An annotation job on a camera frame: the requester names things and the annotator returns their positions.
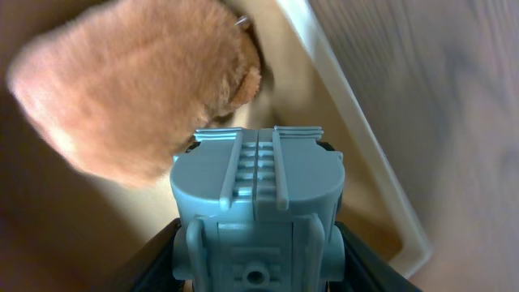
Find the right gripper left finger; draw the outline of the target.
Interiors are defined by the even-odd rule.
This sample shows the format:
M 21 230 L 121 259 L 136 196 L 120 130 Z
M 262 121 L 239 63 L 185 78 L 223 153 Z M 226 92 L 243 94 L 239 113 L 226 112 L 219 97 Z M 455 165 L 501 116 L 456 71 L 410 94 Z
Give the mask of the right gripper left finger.
M 179 292 L 185 281 L 173 275 L 174 238 L 182 226 L 171 221 L 107 280 L 112 292 Z

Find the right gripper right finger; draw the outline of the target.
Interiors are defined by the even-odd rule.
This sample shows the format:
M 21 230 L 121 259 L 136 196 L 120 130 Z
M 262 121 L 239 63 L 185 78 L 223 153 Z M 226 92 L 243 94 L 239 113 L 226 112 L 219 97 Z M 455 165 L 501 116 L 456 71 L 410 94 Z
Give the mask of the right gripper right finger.
M 331 281 L 331 292 L 422 292 L 377 256 L 348 227 L 337 221 L 345 250 L 341 281 Z

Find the yellow grey toy truck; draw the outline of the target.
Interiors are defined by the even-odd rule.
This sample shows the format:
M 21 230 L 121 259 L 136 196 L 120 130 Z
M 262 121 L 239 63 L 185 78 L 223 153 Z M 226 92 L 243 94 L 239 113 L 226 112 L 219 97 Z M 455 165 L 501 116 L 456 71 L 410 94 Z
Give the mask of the yellow grey toy truck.
M 335 224 L 342 155 L 320 127 L 195 133 L 170 184 L 181 228 L 173 275 L 197 291 L 322 291 L 345 272 Z

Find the brown plush toy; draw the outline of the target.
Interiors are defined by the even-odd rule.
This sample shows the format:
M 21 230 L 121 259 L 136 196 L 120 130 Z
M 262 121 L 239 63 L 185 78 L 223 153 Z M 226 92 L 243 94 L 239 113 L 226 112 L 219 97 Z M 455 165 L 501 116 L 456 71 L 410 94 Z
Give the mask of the brown plush toy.
M 94 6 L 26 44 L 6 74 L 29 123 L 73 168 L 133 187 L 251 102 L 261 78 L 238 16 L 208 0 Z

